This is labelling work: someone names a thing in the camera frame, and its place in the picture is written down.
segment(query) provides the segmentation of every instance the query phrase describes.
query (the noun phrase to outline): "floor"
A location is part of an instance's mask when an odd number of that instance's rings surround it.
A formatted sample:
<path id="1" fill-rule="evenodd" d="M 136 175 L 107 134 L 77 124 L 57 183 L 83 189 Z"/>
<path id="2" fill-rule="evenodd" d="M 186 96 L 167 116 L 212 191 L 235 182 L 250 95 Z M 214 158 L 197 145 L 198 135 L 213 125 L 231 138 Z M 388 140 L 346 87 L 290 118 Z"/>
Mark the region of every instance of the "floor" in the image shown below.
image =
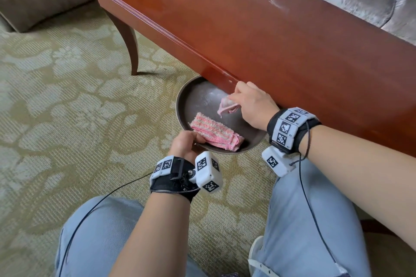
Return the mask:
<path id="1" fill-rule="evenodd" d="M 150 173 L 180 131 L 175 98 L 195 73 L 141 35 L 140 71 L 97 3 L 0 35 L 0 275 L 50 276 L 61 226 L 89 198 Z M 219 155 L 224 189 L 198 195 L 190 253 L 209 276 L 248 275 L 275 180 L 260 143 Z M 148 178 L 120 190 L 145 203 Z M 414 276 L 414 252 L 367 235 L 374 276 Z"/>

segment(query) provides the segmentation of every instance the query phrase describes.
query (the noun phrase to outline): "pink cloth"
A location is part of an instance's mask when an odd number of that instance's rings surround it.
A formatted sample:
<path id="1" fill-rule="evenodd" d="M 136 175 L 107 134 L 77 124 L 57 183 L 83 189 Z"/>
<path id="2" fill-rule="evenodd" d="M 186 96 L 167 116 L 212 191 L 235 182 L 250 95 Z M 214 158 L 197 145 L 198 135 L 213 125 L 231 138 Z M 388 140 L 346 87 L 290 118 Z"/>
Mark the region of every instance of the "pink cloth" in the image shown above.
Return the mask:
<path id="1" fill-rule="evenodd" d="M 234 113 L 237 111 L 241 105 L 231 101 L 227 97 L 221 99 L 220 108 L 218 109 L 217 113 L 219 116 L 223 116 L 224 113 Z"/>
<path id="2" fill-rule="evenodd" d="M 222 149 L 237 151 L 244 138 L 222 123 L 198 112 L 190 127 L 205 138 L 206 142 Z"/>

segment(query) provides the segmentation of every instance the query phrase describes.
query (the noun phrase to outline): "table leg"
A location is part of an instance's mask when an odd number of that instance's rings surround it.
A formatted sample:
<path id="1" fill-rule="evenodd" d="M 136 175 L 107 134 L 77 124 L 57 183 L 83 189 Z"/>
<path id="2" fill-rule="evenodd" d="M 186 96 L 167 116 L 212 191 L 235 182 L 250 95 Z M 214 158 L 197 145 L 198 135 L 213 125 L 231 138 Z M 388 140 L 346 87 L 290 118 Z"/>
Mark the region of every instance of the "table leg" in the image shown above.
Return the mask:
<path id="1" fill-rule="evenodd" d="M 134 30 L 110 12 L 106 10 L 105 12 L 107 13 L 111 21 L 114 23 L 114 25 L 117 27 L 117 30 L 120 32 L 124 42 L 126 43 L 127 50 L 130 55 L 130 61 L 132 63 L 132 76 L 136 76 L 138 74 L 138 49 L 137 39 L 136 35 L 134 34 Z"/>

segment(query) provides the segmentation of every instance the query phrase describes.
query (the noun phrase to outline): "jeans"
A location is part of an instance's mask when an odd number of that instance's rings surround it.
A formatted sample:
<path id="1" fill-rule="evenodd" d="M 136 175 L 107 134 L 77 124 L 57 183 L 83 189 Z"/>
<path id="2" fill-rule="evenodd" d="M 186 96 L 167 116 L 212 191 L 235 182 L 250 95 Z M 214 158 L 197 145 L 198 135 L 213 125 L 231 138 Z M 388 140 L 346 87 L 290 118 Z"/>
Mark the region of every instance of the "jeans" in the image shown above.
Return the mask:
<path id="1" fill-rule="evenodd" d="M 370 277 L 370 266 L 355 209 L 309 160 L 302 161 L 302 181 L 325 242 L 351 277 Z M 108 197 L 86 218 L 75 234 L 65 263 L 65 249 L 76 226 L 102 198 L 80 206 L 64 224 L 55 260 L 57 276 L 107 276 L 136 225 L 143 206 L 133 200 Z M 269 204 L 263 248 L 255 259 L 280 277 L 336 277 L 340 271 L 316 229 L 299 179 L 299 168 L 278 178 Z M 188 257 L 187 277 L 206 277 Z M 255 277 L 265 277 L 255 270 Z"/>

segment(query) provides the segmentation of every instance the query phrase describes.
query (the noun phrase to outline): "glossy table surface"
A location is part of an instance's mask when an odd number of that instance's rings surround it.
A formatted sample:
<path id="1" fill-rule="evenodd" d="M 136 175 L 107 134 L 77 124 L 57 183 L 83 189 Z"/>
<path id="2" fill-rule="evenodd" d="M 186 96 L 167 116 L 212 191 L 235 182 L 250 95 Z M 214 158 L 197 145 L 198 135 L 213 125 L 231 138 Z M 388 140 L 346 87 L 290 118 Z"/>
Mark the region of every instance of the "glossy table surface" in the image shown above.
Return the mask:
<path id="1" fill-rule="evenodd" d="M 221 89 L 416 156 L 416 47 L 323 0 L 98 0 Z"/>

